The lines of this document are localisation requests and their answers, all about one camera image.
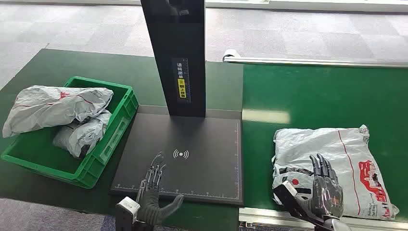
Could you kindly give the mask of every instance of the black pole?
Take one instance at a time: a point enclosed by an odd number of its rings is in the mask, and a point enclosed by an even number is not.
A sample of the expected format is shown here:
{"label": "black pole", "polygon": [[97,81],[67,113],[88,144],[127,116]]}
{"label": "black pole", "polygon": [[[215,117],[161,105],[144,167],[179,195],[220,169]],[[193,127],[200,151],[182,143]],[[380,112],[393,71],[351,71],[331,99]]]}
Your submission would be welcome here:
{"label": "black pole", "polygon": [[168,111],[205,117],[204,0],[141,0]]}

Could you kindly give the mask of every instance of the green plastic crate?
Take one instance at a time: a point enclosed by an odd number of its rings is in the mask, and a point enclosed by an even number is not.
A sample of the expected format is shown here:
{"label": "green plastic crate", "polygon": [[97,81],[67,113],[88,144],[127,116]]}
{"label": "green plastic crate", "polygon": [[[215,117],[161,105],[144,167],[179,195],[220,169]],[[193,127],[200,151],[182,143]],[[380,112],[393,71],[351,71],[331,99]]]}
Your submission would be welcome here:
{"label": "green plastic crate", "polygon": [[107,109],[112,113],[104,137],[83,160],[53,146],[59,126],[17,136],[1,158],[43,176],[91,189],[95,186],[117,144],[136,113],[138,102],[130,86],[84,77],[72,77],[64,85],[71,88],[104,87],[114,92]]}

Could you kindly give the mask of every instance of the white plastic package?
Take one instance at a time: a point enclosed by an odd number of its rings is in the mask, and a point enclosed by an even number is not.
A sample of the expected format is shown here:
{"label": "white plastic package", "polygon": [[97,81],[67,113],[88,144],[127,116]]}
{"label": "white plastic package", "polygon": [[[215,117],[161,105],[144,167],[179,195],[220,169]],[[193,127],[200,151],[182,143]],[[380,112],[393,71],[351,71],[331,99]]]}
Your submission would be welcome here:
{"label": "white plastic package", "polygon": [[64,125],[52,144],[69,151],[73,157],[84,158],[102,139],[111,115],[108,110],[104,110],[87,123]]}
{"label": "white plastic package", "polygon": [[3,137],[80,122],[102,112],[113,96],[106,88],[31,86],[18,93],[3,126]]}
{"label": "white plastic package", "polygon": [[[380,169],[368,149],[369,136],[365,125],[276,131],[272,188],[288,180],[303,198],[311,198],[314,176],[309,156],[320,153],[331,163],[343,188],[344,216],[394,220],[399,210],[391,204]],[[281,205],[276,196],[275,201]]]}

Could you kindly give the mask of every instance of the green workbench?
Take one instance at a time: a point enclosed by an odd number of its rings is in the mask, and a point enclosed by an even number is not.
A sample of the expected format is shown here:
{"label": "green workbench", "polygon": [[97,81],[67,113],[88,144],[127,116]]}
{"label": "green workbench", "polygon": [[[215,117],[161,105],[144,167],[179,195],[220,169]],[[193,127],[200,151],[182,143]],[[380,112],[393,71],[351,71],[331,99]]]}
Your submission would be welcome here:
{"label": "green workbench", "polygon": [[[166,105],[154,58],[76,51],[41,50],[0,91],[0,124],[17,93],[31,85],[62,86],[71,76],[133,87],[141,105]],[[370,129],[370,150],[382,171],[397,221],[408,219],[404,198],[404,118],[408,70],[403,68],[290,64],[206,64],[207,108],[242,110],[245,207],[282,210],[272,200],[272,137],[281,128],[359,127]],[[129,129],[96,186],[81,189],[0,161],[0,197],[114,214],[121,197],[109,194]],[[3,151],[13,138],[0,139]],[[185,202],[166,225],[192,230],[234,230],[238,208]]]}

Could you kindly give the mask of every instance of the robotic hand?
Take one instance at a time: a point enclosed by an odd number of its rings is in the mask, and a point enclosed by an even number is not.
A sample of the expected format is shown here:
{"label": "robotic hand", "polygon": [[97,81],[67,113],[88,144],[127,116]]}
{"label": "robotic hand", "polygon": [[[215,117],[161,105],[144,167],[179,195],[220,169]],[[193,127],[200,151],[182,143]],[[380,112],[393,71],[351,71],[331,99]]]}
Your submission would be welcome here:
{"label": "robotic hand", "polygon": [[136,201],[126,197],[116,205],[117,231],[153,230],[154,225],[161,224],[180,208],[184,200],[181,194],[167,206],[159,207],[159,182],[166,166],[162,165],[163,159],[161,152],[153,159],[145,179],[140,183]]}
{"label": "robotic hand", "polygon": [[310,156],[315,175],[312,198],[301,198],[288,181],[276,187],[273,192],[293,217],[314,224],[316,231],[350,231],[340,221],[343,214],[343,189],[338,183],[336,172],[329,161],[320,154],[317,156],[319,163],[314,156]]}
{"label": "robotic hand", "polygon": [[161,152],[153,159],[150,168],[147,170],[146,178],[140,183],[138,197],[136,198],[137,203],[141,198],[138,220],[152,226],[161,224],[165,218],[180,208],[184,200],[184,196],[179,194],[172,203],[163,208],[159,207],[159,181],[166,166],[161,165],[163,159],[164,156]]}

